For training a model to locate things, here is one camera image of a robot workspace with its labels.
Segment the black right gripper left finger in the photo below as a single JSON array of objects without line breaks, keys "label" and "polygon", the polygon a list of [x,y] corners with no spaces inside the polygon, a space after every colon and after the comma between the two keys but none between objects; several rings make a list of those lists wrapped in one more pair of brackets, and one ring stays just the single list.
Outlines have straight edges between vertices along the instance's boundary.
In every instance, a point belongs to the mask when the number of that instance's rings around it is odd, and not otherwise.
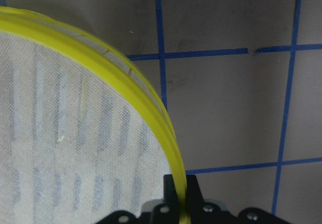
[{"label": "black right gripper left finger", "polygon": [[174,179],[171,174],[166,174],[163,176],[163,185],[163,203],[171,208],[179,209],[179,199],[177,196]]}]

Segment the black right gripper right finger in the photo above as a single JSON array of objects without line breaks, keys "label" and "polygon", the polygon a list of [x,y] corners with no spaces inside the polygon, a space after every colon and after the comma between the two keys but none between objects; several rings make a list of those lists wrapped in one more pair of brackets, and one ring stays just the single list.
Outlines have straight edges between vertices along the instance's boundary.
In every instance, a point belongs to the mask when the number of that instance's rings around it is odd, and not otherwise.
[{"label": "black right gripper right finger", "polygon": [[195,175],[186,175],[187,191],[186,203],[187,206],[201,206],[204,202],[200,186]]}]

